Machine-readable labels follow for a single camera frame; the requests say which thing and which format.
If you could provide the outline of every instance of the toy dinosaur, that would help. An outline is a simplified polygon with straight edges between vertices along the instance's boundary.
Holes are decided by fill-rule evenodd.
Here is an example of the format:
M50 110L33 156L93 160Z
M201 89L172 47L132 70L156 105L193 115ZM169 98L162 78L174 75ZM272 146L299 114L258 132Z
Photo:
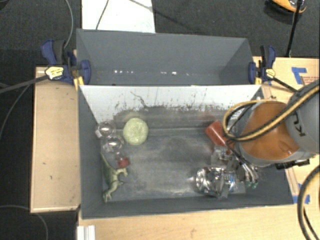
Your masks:
M125 177L128 176L128 172L126 168L121 168L121 169L114 169L107 161L107 159L105 158L105 156L101 154L103 163L102 163L102 173L103 173L103 177L104 180L106 182L106 184L108 185L108 189L106 189L105 191L103 191L103 200L106 203L108 200L110 200L111 194L117 190L117 188L122 185L124 182L120 181L118 179L119 174L123 173L123 175Z

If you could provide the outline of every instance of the red object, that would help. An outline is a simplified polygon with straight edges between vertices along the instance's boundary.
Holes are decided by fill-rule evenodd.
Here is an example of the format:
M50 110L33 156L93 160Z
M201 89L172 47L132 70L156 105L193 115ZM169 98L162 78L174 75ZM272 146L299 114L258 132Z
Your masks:
M214 121L207 128L205 128L204 132L214 144L221 147L227 147L226 141L228 138L225 137L223 126L220 121Z
M126 157L121 157L119 160L118 160L118 166L120 169L122 168L126 168L128 165L130 165L130 162L129 162L129 159L126 158Z

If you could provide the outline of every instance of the green ball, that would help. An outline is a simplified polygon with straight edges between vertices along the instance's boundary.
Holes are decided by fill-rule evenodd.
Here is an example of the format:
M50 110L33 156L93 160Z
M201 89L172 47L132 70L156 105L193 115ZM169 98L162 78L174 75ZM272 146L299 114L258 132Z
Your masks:
M131 145L141 145L148 137L149 128L140 118L131 118L123 128L123 137Z

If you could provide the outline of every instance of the wooden table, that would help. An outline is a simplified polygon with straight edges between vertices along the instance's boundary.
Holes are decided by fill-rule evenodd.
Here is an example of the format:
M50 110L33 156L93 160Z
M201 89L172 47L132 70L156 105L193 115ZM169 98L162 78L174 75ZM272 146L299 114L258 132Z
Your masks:
M307 77L319 77L318 59L277 58L276 76L301 88L292 67L305 68ZM43 75L37 68L36 76ZM263 85L265 96L287 102L292 95L276 83ZM75 210L80 204L79 140L77 93L71 85L43 81L35 86L31 212ZM298 194L302 183L319 164L287 170L291 191ZM308 191L306 205L312 226L320 234L319 180ZM82 220L78 224L94 226L97 240L104 239L297 239L304 237L297 219L297 205L255 207L232 210L179 213Z

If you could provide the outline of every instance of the black floor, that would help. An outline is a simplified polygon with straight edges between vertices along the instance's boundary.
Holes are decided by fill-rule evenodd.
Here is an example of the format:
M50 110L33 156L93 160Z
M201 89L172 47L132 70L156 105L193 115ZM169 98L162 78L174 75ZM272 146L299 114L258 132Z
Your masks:
M74 28L80 28L81 0L69 2ZM152 4L158 33L247 38L254 56L260 55L262 44L272 45L278 56L287 50L292 16L265 6L265 0L152 0ZM41 43L66 39L70 22L64 0L0 4L0 83L14 85L32 79L36 65L46 63L39 49ZM293 57L319 57L319 25L320 0L307 0L292 44ZM68 49L75 47L73 35ZM0 125L22 90L0 94ZM39 217L12 206L29 206L32 132L33 88L29 87L12 110L0 139L0 239L46 237ZM75 237L75 212L42 215L49 239Z

